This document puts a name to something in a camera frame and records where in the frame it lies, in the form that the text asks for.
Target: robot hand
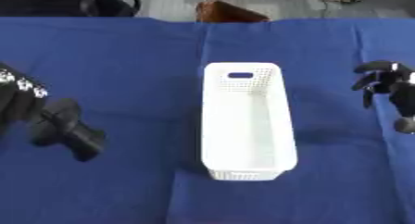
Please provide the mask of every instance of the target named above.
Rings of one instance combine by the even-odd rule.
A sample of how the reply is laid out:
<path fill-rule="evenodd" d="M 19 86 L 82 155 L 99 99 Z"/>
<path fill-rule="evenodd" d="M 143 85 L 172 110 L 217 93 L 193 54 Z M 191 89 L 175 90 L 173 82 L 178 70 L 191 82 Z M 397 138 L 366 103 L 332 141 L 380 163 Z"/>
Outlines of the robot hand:
<path fill-rule="evenodd" d="M 34 79 L 0 63 L 0 131 L 16 120 L 29 120 L 44 107 L 47 90 Z"/>
<path fill-rule="evenodd" d="M 64 144 L 79 161 L 103 150 L 106 135 L 81 121 L 81 108 L 71 99 L 46 105 L 47 90 L 28 76 L 0 62 L 0 135 L 13 122 L 24 120 L 37 146 Z"/>
<path fill-rule="evenodd" d="M 375 93 L 390 93 L 389 100 L 402 116 L 395 122 L 396 131 L 415 133 L 415 71 L 396 62 L 373 61 L 355 72 L 370 72 L 352 87 L 363 90 L 363 105 L 370 107 Z"/>

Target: gray floor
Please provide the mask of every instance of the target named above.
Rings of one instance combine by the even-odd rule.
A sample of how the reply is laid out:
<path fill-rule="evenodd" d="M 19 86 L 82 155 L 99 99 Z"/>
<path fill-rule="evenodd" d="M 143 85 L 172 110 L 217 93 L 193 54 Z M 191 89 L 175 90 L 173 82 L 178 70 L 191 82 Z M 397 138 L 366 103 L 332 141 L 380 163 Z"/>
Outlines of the gray floor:
<path fill-rule="evenodd" d="M 140 16 L 169 21 L 193 21 L 201 0 L 143 0 Z M 272 19 L 321 18 L 321 0 L 224 0 L 270 16 Z M 353 5 L 330 3 L 327 18 L 412 18 L 413 0 L 365 0 Z"/>

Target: basket handle hole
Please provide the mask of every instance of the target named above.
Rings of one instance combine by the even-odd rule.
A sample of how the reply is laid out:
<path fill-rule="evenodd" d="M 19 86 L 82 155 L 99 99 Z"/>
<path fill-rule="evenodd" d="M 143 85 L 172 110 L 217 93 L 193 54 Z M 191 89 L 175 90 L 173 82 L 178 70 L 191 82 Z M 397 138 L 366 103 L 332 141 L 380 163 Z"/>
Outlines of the basket handle hole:
<path fill-rule="evenodd" d="M 254 74 L 252 72 L 231 72 L 228 77 L 230 79 L 252 79 Z"/>

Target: brown bag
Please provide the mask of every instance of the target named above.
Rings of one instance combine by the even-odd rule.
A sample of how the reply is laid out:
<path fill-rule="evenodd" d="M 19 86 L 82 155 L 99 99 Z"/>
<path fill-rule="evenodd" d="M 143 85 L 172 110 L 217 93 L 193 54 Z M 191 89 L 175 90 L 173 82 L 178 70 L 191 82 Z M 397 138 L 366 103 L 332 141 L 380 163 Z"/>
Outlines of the brown bag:
<path fill-rule="evenodd" d="M 204 1 L 196 7 L 196 19 L 203 22 L 260 22 L 270 21 L 265 15 L 233 6 L 221 0 Z"/>

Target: table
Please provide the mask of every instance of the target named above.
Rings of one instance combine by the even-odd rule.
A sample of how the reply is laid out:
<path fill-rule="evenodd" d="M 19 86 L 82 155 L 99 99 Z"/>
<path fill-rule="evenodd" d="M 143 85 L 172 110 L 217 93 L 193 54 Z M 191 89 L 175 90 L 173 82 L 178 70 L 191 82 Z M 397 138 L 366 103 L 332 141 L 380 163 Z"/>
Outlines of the table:
<path fill-rule="evenodd" d="M 0 142 L 0 222 L 415 223 L 414 137 L 387 98 L 364 109 L 356 65 L 415 65 L 413 20 L 258 24 L 153 19 L 0 19 L 0 59 L 71 97 L 108 134 L 78 163 L 34 148 L 17 124 Z M 203 67 L 273 62 L 283 70 L 299 163 L 270 182 L 221 182 L 198 155 Z"/>

